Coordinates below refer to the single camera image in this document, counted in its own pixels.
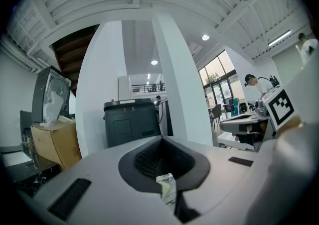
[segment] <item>glass window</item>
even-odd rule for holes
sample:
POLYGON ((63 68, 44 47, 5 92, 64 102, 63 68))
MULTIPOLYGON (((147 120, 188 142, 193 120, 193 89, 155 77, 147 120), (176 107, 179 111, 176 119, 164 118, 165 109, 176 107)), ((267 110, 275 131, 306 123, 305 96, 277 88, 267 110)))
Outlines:
POLYGON ((223 64, 226 73, 235 69, 226 51, 223 51, 218 58, 220 59, 221 64, 223 64))
POLYGON ((231 87, 231 91, 233 92, 233 96, 234 98, 238 98, 238 99, 245 99, 245 95, 244 95, 244 91, 243 88, 240 84, 238 75, 232 75, 231 77, 228 78, 229 82, 230 82, 230 87, 231 87))
POLYGON ((207 96, 207 98, 206 98, 207 106, 214 107, 216 104, 215 104, 214 93, 213 93, 213 90, 211 89, 211 87, 206 88, 205 93, 207 96))
POLYGON ((213 82, 215 79, 225 75, 223 67, 221 66, 218 58, 215 58, 212 62, 207 64, 207 66, 205 68, 207 70, 207 73, 209 75, 209 80, 211 82, 213 82))
POLYGON ((209 81, 208 81, 208 77, 207 77, 205 68, 203 68, 202 70, 200 70, 200 71, 199 71, 199 74, 200 74, 200 78, 201 78, 201 81, 202 81, 203 85, 209 84, 209 81))
POLYGON ((213 86, 213 88, 214 88, 214 92, 215 92, 215 95, 216 95, 217 103, 218 104, 223 104, 223 97, 221 95, 221 91, 220 91, 219 85, 215 85, 215 86, 213 86))
POLYGON ((225 99, 231 98, 231 93, 230 93, 230 89, 229 89, 229 85, 228 85, 227 80, 221 82, 220 86, 221 86, 221 89, 223 91, 224 98, 225 99))

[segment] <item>white column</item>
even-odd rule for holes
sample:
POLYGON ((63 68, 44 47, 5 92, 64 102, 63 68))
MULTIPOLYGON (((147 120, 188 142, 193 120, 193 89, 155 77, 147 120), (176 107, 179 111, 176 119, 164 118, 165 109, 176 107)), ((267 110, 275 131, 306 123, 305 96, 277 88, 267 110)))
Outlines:
POLYGON ((101 24, 86 51, 76 93, 76 131, 82 157, 107 148, 103 107, 118 100, 118 77, 127 75, 122 23, 101 24))
POLYGON ((204 89, 189 48, 168 13, 155 10, 152 23, 174 136, 212 145, 204 89))

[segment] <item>ceiling light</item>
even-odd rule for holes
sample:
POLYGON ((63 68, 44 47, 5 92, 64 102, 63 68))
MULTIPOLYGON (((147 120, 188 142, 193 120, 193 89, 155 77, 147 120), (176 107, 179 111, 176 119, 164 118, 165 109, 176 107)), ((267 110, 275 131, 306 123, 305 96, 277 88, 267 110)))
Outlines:
POLYGON ((203 39, 204 41, 208 40, 208 39, 209 39, 209 35, 206 35, 206 34, 203 35, 202 39, 203 39))
POLYGON ((280 37, 276 38, 274 41, 270 42, 268 44, 268 47, 272 46, 273 44, 277 43, 278 41, 280 41, 281 39, 283 39, 284 37, 290 35, 292 31, 291 30, 288 30, 285 34, 281 35, 280 37))

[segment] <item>black cap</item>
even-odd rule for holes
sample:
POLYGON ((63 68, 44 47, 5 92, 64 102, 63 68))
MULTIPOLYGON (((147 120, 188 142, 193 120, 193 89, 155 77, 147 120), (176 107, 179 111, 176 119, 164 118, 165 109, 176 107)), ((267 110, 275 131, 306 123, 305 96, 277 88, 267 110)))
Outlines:
POLYGON ((303 39, 303 38, 306 38, 306 35, 303 34, 303 33, 300 33, 300 34, 298 35, 298 40, 301 41, 301 39, 303 39))
POLYGON ((248 81, 249 81, 249 79, 251 79, 251 78, 255 78, 255 76, 254 76, 254 75, 251 75, 251 74, 248 74, 248 75, 245 76, 245 82, 246 82, 246 84, 248 84, 248 81))

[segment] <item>black chair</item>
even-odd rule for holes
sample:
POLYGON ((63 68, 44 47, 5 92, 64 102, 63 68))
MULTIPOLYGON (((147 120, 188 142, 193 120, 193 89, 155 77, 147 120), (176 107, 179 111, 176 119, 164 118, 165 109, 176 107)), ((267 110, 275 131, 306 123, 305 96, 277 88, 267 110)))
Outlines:
POLYGON ((225 102, 226 102, 226 104, 224 105, 224 110, 225 110, 226 119, 227 119, 227 113, 234 111, 234 99, 228 98, 228 99, 225 99, 225 102))
POLYGON ((220 123, 220 117, 222 116, 221 115, 221 104, 217 104, 212 110, 211 112, 213 113, 214 115, 214 118, 211 118, 211 121, 213 121, 214 123, 214 129, 215 129, 215 120, 216 120, 216 124, 218 123, 218 120, 219 119, 219 123, 220 123))

